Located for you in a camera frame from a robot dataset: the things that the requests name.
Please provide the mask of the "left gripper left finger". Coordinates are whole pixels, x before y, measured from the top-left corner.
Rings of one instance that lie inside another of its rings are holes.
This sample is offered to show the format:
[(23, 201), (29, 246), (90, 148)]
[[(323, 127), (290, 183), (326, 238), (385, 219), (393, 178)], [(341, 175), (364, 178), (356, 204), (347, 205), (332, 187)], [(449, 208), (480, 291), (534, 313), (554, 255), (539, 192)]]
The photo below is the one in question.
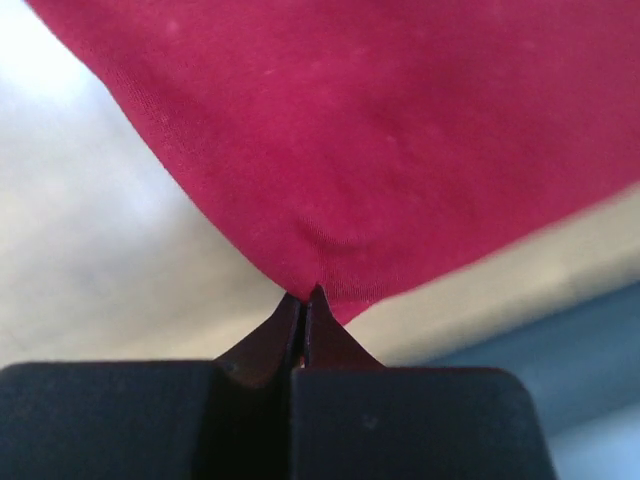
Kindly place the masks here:
[(213, 360), (32, 362), (1, 371), (5, 479), (284, 479), (302, 304)]

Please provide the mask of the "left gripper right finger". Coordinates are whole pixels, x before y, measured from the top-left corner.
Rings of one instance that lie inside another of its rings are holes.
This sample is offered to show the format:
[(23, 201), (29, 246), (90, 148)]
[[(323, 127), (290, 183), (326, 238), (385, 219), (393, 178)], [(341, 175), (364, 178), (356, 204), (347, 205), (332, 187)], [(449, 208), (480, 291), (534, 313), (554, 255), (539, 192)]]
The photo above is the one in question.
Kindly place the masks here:
[(532, 398), (485, 367), (387, 367), (334, 318), (321, 288), (291, 377), (294, 479), (552, 479)]

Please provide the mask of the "red t shirt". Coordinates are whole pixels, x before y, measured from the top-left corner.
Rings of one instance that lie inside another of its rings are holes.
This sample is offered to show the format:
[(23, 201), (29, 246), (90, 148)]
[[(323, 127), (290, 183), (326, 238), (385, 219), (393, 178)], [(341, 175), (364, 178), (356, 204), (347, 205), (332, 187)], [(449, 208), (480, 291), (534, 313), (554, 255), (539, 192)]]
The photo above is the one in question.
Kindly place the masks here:
[(639, 179), (635, 1), (35, 1), (203, 214), (348, 322)]

